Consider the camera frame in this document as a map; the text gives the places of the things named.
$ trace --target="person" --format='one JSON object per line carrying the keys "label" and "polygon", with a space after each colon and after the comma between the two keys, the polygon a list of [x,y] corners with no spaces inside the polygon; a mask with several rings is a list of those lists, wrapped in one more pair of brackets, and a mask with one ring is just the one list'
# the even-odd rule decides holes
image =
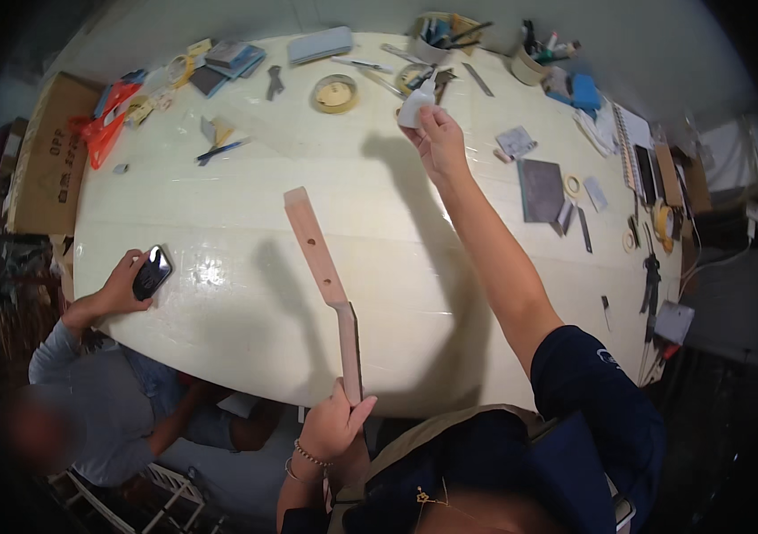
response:
{"label": "person", "polygon": [[114,344],[81,356],[80,341],[107,315],[147,310],[133,280],[148,253],[128,251],[103,288],[74,302],[38,347],[31,385],[0,416],[13,454],[33,474],[73,465],[99,486],[118,486],[159,457],[178,437],[230,451],[259,450],[283,406],[260,400],[247,419],[215,404],[232,391],[194,380]]}
{"label": "person", "polygon": [[474,407],[420,423],[370,462],[360,428],[376,399],[350,411],[335,384],[309,411],[285,465],[278,531],[613,532],[614,496],[634,507],[627,527],[639,529],[661,471],[660,415],[595,337],[557,316],[534,264],[474,181],[458,124],[435,106],[420,118],[422,129],[403,133],[530,379],[544,428],[516,407]]}

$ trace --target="blue pen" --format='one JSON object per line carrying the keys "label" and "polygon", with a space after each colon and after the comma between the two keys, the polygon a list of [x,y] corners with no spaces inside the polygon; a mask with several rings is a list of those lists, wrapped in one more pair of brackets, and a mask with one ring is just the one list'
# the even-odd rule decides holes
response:
{"label": "blue pen", "polygon": [[242,146],[243,144],[248,144],[249,141],[251,141],[251,138],[240,139],[236,143],[226,144],[222,146],[221,148],[210,150],[206,154],[199,155],[197,158],[195,158],[195,160],[198,162],[202,162],[203,160],[209,160],[212,156],[216,154],[221,154],[222,152],[225,152],[226,150],[235,149],[236,147]]}

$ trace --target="navy shirt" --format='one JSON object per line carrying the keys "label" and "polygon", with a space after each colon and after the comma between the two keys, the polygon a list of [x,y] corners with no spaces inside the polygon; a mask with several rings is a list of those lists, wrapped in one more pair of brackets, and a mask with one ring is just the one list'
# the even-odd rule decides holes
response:
{"label": "navy shirt", "polygon": [[[666,435],[661,416],[607,349],[577,326],[561,326],[536,349],[531,369],[536,407],[561,422],[530,443],[524,423],[504,410],[480,413],[373,477],[365,499],[346,511],[347,532],[409,531],[421,505],[448,487],[533,496],[572,531],[613,532],[604,474],[637,508],[632,530],[648,517]],[[283,532],[325,532],[321,510],[293,509]]]}

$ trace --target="gray long-sleeve shirt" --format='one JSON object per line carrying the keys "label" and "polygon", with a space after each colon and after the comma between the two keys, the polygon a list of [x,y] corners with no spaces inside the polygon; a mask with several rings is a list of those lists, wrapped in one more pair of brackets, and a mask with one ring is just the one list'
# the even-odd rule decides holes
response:
{"label": "gray long-sleeve shirt", "polygon": [[60,320],[34,351],[28,366],[32,384],[59,388],[83,419],[85,443],[73,466],[99,486],[116,486],[156,459],[144,439],[155,417],[122,347],[80,356],[79,340]]}

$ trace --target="spiral notebook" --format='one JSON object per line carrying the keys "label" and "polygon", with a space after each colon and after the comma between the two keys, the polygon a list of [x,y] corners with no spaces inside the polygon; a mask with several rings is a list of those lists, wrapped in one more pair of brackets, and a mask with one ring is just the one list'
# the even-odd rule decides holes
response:
{"label": "spiral notebook", "polygon": [[637,161],[635,146],[652,150],[649,123],[637,114],[631,113],[619,104],[614,104],[613,115],[616,119],[616,136],[622,155],[622,175],[625,185],[637,196],[645,200],[645,191],[641,182],[640,164]]}

